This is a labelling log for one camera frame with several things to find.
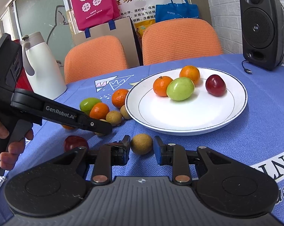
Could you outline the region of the large orange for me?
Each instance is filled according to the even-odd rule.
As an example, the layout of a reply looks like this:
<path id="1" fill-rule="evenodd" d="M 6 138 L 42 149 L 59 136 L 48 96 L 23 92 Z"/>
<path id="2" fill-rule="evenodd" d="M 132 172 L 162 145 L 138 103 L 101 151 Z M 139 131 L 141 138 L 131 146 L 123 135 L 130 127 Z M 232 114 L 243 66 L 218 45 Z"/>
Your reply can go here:
<path id="1" fill-rule="evenodd" d="M 75 129 L 74 127 L 70 127 L 68 125 L 63 125 L 63 124 L 62 124 L 62 127 L 66 130 L 74 130 Z"/>

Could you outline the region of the brown longan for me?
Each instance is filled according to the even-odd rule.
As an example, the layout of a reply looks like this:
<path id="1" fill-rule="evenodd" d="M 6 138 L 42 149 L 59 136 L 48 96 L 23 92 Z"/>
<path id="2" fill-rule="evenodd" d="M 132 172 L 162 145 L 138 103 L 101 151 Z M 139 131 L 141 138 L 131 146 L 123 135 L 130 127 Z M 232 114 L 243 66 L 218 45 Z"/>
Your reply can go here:
<path id="1" fill-rule="evenodd" d="M 123 120 L 123 116 L 119 111 L 110 111 L 106 115 L 106 121 L 112 126 L 120 125 Z"/>
<path id="2" fill-rule="evenodd" d="M 128 114 L 125 105 L 123 105 L 123 106 L 120 108 L 120 113 L 121 113 L 122 117 L 123 117 L 124 119 L 126 119 L 126 120 L 129 120 L 129 119 L 132 118 L 132 117 Z"/>
<path id="3" fill-rule="evenodd" d="M 153 149 L 153 139 L 148 134 L 137 134 L 131 140 L 131 149 L 137 155 L 146 155 Z"/>
<path id="4" fill-rule="evenodd" d="M 102 136 L 105 136 L 106 134 L 103 134 L 103 133 L 98 133 L 98 132 L 94 132 L 97 136 L 99 137 L 102 137 Z"/>

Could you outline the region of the large green apple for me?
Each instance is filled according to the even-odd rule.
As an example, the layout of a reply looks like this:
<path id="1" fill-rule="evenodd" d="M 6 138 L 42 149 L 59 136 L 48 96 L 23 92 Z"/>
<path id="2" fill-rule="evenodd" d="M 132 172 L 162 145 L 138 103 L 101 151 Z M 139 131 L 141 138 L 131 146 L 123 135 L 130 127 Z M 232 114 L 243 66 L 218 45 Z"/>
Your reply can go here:
<path id="1" fill-rule="evenodd" d="M 195 90 L 190 78 L 180 77 L 173 80 L 166 89 L 167 96 L 174 101 L 183 101 L 189 98 Z"/>

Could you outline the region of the mandarin with stem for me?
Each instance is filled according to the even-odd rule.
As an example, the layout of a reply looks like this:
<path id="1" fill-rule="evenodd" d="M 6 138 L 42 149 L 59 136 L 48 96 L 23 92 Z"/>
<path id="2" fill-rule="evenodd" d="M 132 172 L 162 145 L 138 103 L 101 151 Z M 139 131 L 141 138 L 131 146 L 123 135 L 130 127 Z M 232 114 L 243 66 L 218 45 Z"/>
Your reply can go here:
<path id="1" fill-rule="evenodd" d="M 160 97 L 166 97 L 168 85 L 173 81 L 169 76 L 160 76 L 153 83 L 153 91 Z"/>

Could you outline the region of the dark red plum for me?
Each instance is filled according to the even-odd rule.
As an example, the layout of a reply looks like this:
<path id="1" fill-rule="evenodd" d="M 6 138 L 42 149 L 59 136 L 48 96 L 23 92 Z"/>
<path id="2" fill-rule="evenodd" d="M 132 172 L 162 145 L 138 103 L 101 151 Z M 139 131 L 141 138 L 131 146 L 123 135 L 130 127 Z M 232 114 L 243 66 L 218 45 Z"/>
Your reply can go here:
<path id="1" fill-rule="evenodd" d="M 226 92 L 226 84 L 219 75 L 211 75 L 205 82 L 205 87 L 208 93 L 213 96 L 223 96 Z"/>

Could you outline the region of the smooth orange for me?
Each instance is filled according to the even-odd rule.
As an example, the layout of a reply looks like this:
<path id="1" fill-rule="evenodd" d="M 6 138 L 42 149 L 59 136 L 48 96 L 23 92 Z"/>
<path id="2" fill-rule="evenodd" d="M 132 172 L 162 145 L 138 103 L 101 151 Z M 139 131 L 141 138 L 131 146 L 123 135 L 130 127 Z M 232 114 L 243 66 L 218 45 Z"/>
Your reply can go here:
<path id="1" fill-rule="evenodd" d="M 200 80 L 200 72 L 197 67 L 192 65 L 187 65 L 182 68 L 179 74 L 180 77 L 187 77 L 192 80 L 192 82 L 197 85 Z"/>

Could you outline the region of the small green apple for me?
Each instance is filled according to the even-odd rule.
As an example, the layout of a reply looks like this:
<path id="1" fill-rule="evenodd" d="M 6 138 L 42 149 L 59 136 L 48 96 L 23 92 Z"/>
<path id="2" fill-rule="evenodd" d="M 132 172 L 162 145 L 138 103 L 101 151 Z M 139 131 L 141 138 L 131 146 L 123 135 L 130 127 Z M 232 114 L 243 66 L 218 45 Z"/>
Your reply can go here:
<path id="1" fill-rule="evenodd" d="M 80 110 L 89 116 L 94 105 L 101 103 L 102 101 L 95 97 L 89 97 L 81 101 Z"/>

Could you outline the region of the red thermos jug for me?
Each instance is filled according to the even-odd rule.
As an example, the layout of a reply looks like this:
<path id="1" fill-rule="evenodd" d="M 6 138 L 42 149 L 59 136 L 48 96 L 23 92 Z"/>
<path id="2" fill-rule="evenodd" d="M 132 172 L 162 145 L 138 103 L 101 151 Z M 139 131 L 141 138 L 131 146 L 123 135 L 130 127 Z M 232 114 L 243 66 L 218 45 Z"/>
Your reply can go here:
<path id="1" fill-rule="evenodd" d="M 27 75 L 25 73 L 24 67 L 22 67 L 22 71 L 20 73 L 19 79 L 16 84 L 16 88 L 24 89 L 27 91 L 33 92 L 33 89 L 28 81 Z"/>

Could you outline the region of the mandarin back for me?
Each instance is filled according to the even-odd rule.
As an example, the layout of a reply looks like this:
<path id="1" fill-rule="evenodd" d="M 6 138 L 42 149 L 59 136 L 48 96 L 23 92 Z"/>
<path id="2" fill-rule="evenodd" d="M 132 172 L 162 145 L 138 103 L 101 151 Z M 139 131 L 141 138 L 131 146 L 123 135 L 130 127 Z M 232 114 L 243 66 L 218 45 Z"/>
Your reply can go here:
<path id="1" fill-rule="evenodd" d="M 129 90 L 127 89 L 116 90 L 111 97 L 112 104 L 118 109 L 122 108 L 122 106 L 125 104 L 125 99 L 128 92 Z"/>

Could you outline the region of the white plate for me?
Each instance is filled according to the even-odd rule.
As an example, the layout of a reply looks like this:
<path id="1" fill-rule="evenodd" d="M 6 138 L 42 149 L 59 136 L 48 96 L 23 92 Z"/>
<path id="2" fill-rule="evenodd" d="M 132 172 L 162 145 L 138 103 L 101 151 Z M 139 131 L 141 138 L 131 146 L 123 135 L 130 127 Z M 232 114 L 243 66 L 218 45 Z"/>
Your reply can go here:
<path id="1" fill-rule="evenodd" d="M 229 73 L 211 68 L 199 68 L 200 82 L 190 98 L 173 101 L 153 91 L 160 76 L 179 77 L 180 69 L 156 73 L 138 82 L 126 96 L 128 114 L 139 124 L 154 131 L 176 136 L 200 135 L 218 130 L 236 119 L 246 108 L 248 94 L 240 80 Z M 205 82 L 219 75 L 226 84 L 223 96 L 207 92 Z"/>

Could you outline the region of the left orange chair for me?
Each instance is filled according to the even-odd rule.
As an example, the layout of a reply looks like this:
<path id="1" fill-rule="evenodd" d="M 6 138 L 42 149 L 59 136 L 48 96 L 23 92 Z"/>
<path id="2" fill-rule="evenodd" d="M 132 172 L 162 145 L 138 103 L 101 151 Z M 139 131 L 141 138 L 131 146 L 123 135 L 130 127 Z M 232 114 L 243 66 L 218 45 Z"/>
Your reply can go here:
<path id="1" fill-rule="evenodd" d="M 73 83 L 115 71 L 128 69 L 125 58 L 102 56 L 90 43 L 82 43 L 72 48 L 64 60 L 65 83 Z"/>

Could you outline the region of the brown paper bag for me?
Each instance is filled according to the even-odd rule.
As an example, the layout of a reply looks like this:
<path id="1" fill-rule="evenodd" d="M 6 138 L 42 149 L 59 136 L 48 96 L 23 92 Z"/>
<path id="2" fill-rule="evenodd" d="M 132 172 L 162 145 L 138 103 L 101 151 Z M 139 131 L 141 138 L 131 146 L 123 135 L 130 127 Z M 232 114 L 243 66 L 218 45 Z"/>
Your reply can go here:
<path id="1" fill-rule="evenodd" d="M 129 68 L 143 65 L 141 46 L 129 16 L 84 29 L 73 36 L 73 40 L 76 46 L 90 43 L 102 56 L 125 58 Z"/>

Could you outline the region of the magenta tote bag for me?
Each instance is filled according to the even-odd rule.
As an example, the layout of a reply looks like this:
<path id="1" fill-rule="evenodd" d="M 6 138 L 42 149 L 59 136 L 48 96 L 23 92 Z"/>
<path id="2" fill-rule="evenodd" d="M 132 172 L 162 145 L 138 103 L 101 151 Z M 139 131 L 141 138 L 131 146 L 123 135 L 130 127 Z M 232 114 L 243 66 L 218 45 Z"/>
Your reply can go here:
<path id="1" fill-rule="evenodd" d="M 80 31 L 120 16 L 116 0 L 71 0 L 71 2 Z"/>

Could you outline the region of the blue shopping bag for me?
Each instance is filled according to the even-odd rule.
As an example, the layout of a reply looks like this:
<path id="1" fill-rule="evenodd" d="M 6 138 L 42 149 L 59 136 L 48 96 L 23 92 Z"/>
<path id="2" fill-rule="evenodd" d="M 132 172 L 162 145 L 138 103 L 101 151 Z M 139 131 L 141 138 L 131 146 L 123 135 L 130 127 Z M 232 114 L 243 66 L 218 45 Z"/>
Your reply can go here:
<path id="1" fill-rule="evenodd" d="M 155 22 L 167 21 L 177 18 L 199 18 L 199 9 L 196 4 L 190 4 L 188 0 L 184 3 L 174 3 L 171 0 L 168 4 L 156 5 Z"/>

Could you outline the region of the black speaker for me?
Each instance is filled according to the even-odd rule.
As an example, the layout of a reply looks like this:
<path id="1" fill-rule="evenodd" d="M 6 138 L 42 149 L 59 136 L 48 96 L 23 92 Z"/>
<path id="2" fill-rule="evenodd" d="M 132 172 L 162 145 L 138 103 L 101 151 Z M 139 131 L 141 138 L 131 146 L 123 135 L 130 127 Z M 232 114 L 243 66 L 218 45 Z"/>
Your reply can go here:
<path id="1" fill-rule="evenodd" d="M 280 0 L 240 0 L 243 56 L 273 70 L 281 62 L 284 16 Z"/>

